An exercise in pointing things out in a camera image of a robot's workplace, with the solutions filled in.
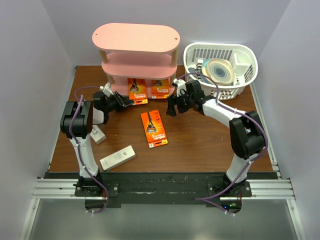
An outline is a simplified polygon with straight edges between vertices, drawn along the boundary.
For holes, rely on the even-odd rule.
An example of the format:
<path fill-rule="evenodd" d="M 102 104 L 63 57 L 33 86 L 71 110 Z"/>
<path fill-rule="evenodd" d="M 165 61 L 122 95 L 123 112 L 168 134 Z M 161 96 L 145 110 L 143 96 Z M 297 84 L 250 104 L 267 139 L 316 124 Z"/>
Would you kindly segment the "orange Gillette razor box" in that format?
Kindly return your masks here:
<path fill-rule="evenodd" d="M 166 99 L 170 95 L 169 80 L 152 80 L 151 81 L 151 98 Z"/>
<path fill-rule="evenodd" d="M 140 117 L 150 149 L 168 144 L 165 128 L 158 110 L 141 113 Z"/>
<path fill-rule="evenodd" d="M 134 105 L 145 105 L 148 103 L 146 82 L 141 78 L 128 78 L 128 97 Z"/>

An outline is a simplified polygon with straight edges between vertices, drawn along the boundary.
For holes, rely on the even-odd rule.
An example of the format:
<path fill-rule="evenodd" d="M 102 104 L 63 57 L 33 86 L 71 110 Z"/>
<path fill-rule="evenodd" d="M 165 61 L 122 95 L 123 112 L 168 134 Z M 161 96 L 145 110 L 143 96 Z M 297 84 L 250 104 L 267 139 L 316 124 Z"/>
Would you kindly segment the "grey white razor box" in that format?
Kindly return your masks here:
<path fill-rule="evenodd" d="M 100 164 L 104 171 L 110 171 L 117 166 L 136 157 L 136 153 L 131 145 L 118 150 L 100 160 Z"/>

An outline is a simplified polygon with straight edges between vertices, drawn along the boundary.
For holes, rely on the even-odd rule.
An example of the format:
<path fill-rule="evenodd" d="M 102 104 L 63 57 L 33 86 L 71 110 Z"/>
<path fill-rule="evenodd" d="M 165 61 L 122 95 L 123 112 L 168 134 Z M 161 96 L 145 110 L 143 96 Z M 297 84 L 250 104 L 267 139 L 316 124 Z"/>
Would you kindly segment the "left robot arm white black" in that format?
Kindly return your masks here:
<path fill-rule="evenodd" d="M 107 124 L 109 113 L 120 112 L 132 106 L 134 101 L 114 92 L 106 96 L 102 91 L 93 94 L 93 100 L 67 101 L 60 120 L 60 131 L 71 142 L 79 165 L 79 179 L 74 185 L 79 192 L 92 196 L 108 196 L 91 146 L 94 122 Z"/>

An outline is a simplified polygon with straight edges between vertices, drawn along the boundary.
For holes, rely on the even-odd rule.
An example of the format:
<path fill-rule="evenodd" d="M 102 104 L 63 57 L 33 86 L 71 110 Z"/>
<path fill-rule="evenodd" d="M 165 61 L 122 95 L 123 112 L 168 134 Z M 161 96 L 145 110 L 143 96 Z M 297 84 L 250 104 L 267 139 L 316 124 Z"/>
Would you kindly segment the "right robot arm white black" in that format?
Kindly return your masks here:
<path fill-rule="evenodd" d="M 245 112 L 230 107 L 213 95 L 205 95 L 198 80 L 174 79 L 175 93 L 168 100 L 167 115 L 176 116 L 190 109 L 217 120 L 229 129 L 231 148 L 234 152 L 230 167 L 224 175 L 222 190 L 212 196 L 199 198 L 209 200 L 223 194 L 233 197 L 240 184 L 247 179 L 250 166 L 268 150 L 268 137 L 255 111 Z"/>

